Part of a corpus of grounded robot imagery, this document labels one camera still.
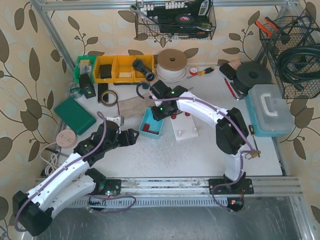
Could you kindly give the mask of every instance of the clear plastic lid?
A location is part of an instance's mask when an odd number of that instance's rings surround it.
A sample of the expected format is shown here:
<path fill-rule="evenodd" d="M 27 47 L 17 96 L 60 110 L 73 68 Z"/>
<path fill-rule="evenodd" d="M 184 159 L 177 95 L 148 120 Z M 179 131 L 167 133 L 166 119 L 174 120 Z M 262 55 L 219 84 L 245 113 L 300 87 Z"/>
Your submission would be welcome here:
<path fill-rule="evenodd" d="M 287 132 L 295 126 L 276 84 L 257 84 L 249 90 L 252 106 L 264 132 Z"/>

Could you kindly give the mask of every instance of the white cable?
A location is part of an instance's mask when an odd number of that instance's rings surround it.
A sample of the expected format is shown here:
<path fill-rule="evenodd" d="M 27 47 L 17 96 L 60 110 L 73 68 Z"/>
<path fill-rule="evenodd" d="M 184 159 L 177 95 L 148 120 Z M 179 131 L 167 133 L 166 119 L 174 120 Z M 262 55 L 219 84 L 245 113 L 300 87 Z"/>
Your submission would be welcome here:
<path fill-rule="evenodd" d="M 187 76 L 188 71 L 186 66 L 179 71 L 170 71 L 164 69 L 160 64 L 158 64 L 156 67 L 156 74 L 158 78 L 163 80 L 165 83 L 175 84 L 184 79 Z"/>
<path fill-rule="evenodd" d="M 45 148 L 51 146 L 51 145 L 54 145 L 56 144 L 57 142 L 54 141 L 53 143 L 50 143 L 49 145 L 45 146 L 44 148 L 42 148 L 42 150 L 40 151 L 40 158 L 47 163 L 47 165 L 45 166 L 44 168 L 44 173 L 45 175 L 49 176 L 50 174 L 52 174 L 59 166 L 59 160 L 58 160 L 58 155 L 55 154 L 55 153 L 52 153 L 50 155 L 50 160 L 47 161 L 45 160 L 43 157 L 42 157 L 42 152 L 45 150 Z"/>

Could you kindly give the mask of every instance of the screwdriver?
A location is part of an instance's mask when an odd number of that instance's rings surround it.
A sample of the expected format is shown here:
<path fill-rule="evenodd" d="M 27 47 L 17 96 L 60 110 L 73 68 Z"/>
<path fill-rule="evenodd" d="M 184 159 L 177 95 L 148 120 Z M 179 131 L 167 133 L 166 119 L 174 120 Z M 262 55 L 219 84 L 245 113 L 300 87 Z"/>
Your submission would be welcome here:
<path fill-rule="evenodd" d="M 215 68 L 212 66 L 212 67 L 208 67 L 206 68 L 205 70 L 203 71 L 199 71 L 198 72 L 198 76 L 202 76 L 204 74 L 209 74 L 209 73 L 212 73 L 213 71 L 215 70 Z"/>
<path fill-rule="evenodd" d="M 258 150 L 257 142 L 256 142 L 256 139 L 255 139 L 254 127 L 253 127 L 252 125 L 249 125 L 249 130 L 250 130 L 251 136 L 253 137 L 255 149 L 256 149 L 257 152 L 258 152 L 258 157 L 260 158 L 260 151 Z"/>

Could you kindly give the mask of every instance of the floral wallpaper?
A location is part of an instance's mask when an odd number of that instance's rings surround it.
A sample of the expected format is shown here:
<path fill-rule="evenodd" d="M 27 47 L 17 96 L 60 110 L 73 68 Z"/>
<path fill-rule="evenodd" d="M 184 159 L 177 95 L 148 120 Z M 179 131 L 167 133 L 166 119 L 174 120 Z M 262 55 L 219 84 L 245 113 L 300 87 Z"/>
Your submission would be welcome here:
<path fill-rule="evenodd" d="M 59 119 L 53 108 L 65 99 L 72 73 L 60 55 L 52 58 L 55 46 L 28 1 L 1 3 L 0 239 L 5 240 L 18 239 L 12 197 L 30 189 L 44 168 L 39 151 L 55 139 Z"/>
<path fill-rule="evenodd" d="M 164 39 L 140 33 L 129 10 L 81 10 L 51 12 L 52 20 L 71 56 L 157 55 L 163 49 L 185 52 L 188 64 L 223 64 L 254 59 L 261 46 L 255 20 L 274 18 L 277 8 L 216 7 L 216 31 L 212 40 Z"/>
<path fill-rule="evenodd" d="M 301 1 L 317 24 L 320 24 L 320 2 Z M 287 101 L 295 128 L 279 138 L 289 174 L 298 176 L 313 228 L 320 237 L 320 97 Z"/>

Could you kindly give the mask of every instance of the wire basket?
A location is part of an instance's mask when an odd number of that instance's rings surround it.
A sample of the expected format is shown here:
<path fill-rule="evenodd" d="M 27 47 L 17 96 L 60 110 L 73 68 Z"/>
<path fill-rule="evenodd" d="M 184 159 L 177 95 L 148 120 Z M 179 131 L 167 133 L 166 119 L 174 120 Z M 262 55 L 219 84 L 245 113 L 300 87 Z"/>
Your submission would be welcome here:
<path fill-rule="evenodd" d="M 274 76 L 276 78 L 277 84 L 280 89 L 280 93 L 283 99 L 312 99 L 320 94 L 320 79 L 313 79 L 299 83 L 301 89 L 299 90 L 298 83 L 291 84 L 287 83 L 279 74 L 280 70 L 277 65 L 277 59 L 279 55 L 290 48 L 296 46 L 309 46 L 315 44 L 315 40 L 312 34 L 309 33 L 310 22 L 313 28 L 319 28 L 315 23 L 314 19 L 310 17 L 309 12 L 305 9 L 300 16 L 284 16 L 274 20 L 274 22 L 279 26 L 279 31 L 274 30 L 269 24 L 264 26 L 272 33 L 271 37 L 259 30 L 260 41 L 262 47 L 266 53 L 266 56 L 270 62 L 271 68 L 273 70 Z M 298 57 L 292 60 L 292 62 L 299 61 Z M 306 63 L 312 62 L 310 64 L 305 64 L 303 68 L 297 68 L 294 63 L 289 63 L 287 67 L 293 71 L 295 74 L 312 73 L 320 71 L 319 63 L 314 63 L 311 56 L 306 56 Z"/>
<path fill-rule="evenodd" d="M 143 1 L 137 2 L 136 6 L 141 9 L 146 5 L 153 5 L 154 9 L 157 7 L 166 7 L 167 1 Z M 167 20 L 169 22 L 172 20 L 174 22 L 174 17 L 178 15 L 185 14 L 187 15 L 187 8 L 178 8 L 178 9 L 168 9 L 171 12 L 165 15 L 152 16 L 152 11 L 147 12 L 147 16 L 152 18 L 158 24 L 154 24 L 147 19 L 142 18 L 139 14 L 135 15 L 135 33 L 136 40 L 146 40 L 146 39 L 155 39 L 158 41 L 162 47 L 166 45 L 167 42 L 171 40 L 212 40 L 214 33 L 216 31 L 216 17 L 214 6 L 211 4 L 208 13 L 204 16 L 197 16 L 196 21 L 193 25 L 179 25 L 179 24 L 163 24 Z"/>

